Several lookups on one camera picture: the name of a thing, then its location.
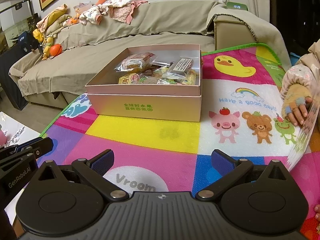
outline rainbow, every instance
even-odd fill
[[[257,96],[257,97],[259,96],[256,92],[254,92],[253,90],[251,90],[249,88],[237,88],[236,92],[237,93],[241,93],[241,94],[247,92],[247,93],[253,94],[254,96]]]

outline metal screw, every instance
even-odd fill
[[[198,192],[198,196],[201,198],[213,197],[214,193],[211,190],[201,190]]]
[[[110,193],[113,198],[122,198],[126,195],[126,192],[123,190],[114,190]]]

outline colorful mat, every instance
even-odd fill
[[[195,194],[223,175],[211,165],[214,149],[255,164],[285,162],[299,129],[279,116],[285,72],[275,53],[254,43],[205,53],[202,62],[201,122],[97,115],[83,94],[44,131],[54,149],[39,164],[71,164],[110,148],[115,163],[104,177],[127,192]],[[315,131],[309,154],[292,171],[310,208],[301,231],[312,240],[318,239],[313,207],[320,203],[319,138]]]

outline duck print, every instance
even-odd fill
[[[254,67],[244,67],[238,60],[230,56],[217,56],[214,66],[221,73],[235,77],[251,77],[255,74]]]

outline child's arm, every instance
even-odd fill
[[[311,103],[311,85],[314,77],[311,70],[304,65],[291,67],[282,80],[281,96],[284,98],[281,114],[294,125],[303,124],[308,111],[306,103]]]

